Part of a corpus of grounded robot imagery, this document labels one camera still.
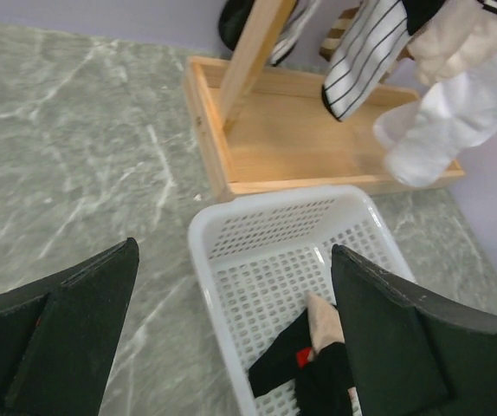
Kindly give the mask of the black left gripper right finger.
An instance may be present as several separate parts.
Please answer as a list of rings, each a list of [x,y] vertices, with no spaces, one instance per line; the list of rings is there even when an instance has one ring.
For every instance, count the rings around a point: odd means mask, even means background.
[[[497,415],[497,315],[332,247],[332,286],[365,415]]]

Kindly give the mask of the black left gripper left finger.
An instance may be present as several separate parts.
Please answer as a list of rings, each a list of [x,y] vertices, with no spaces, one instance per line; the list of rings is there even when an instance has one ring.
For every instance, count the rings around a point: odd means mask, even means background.
[[[96,415],[139,267],[129,237],[0,294],[0,415]]]

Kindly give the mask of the white sock with black stripes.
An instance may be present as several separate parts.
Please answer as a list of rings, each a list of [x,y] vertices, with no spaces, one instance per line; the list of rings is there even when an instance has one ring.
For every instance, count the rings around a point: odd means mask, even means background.
[[[381,114],[373,132],[394,179],[415,188],[433,184],[462,150],[497,133],[497,54],[434,84],[420,101]]]

